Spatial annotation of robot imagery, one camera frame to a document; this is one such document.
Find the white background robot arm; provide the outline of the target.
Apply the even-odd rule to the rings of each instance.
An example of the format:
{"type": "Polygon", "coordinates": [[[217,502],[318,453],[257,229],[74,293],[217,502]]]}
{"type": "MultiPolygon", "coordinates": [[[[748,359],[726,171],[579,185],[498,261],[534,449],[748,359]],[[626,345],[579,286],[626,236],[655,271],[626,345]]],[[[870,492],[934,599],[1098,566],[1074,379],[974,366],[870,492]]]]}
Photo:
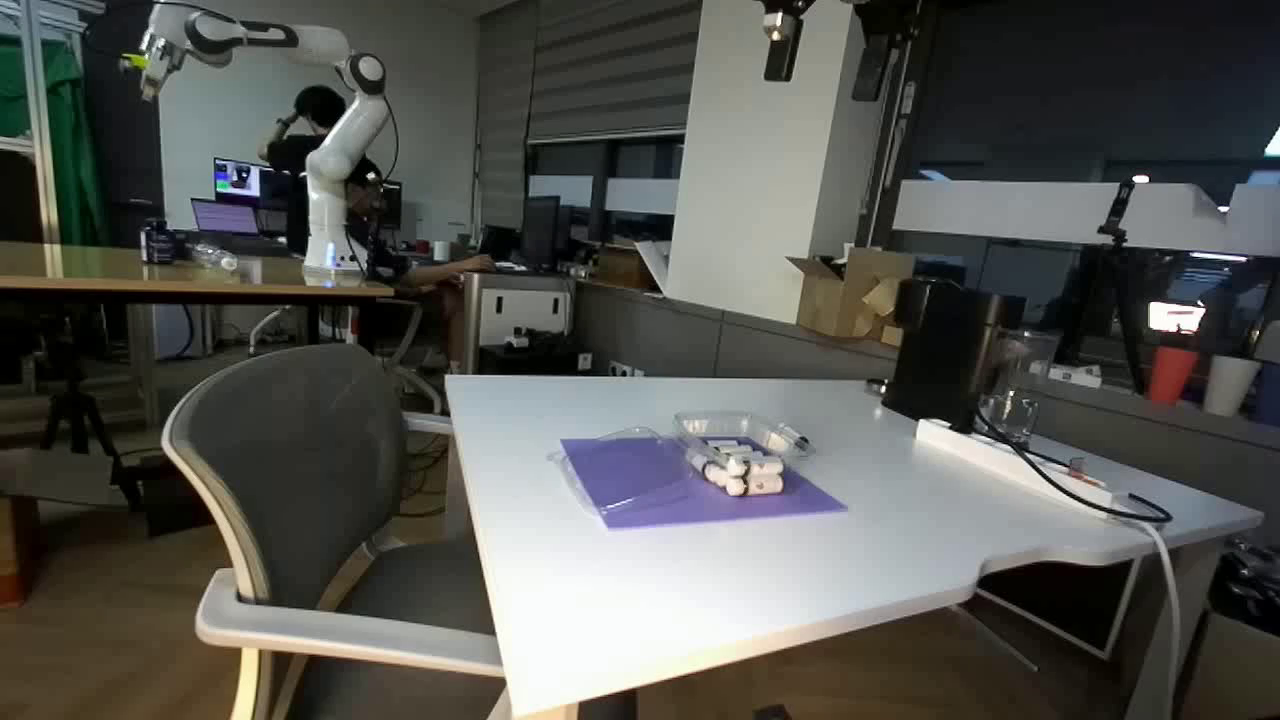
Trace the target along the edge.
{"type": "Polygon", "coordinates": [[[302,271],[355,274],[361,265],[348,241],[342,179],[387,124],[387,63],[375,52],[352,47],[348,37],[328,25],[245,18],[198,5],[156,0],[126,69],[141,71],[141,91],[156,96],[187,61],[220,69],[237,47],[291,52],[302,63],[333,69],[352,89],[342,117],[302,161],[302,271]]]}

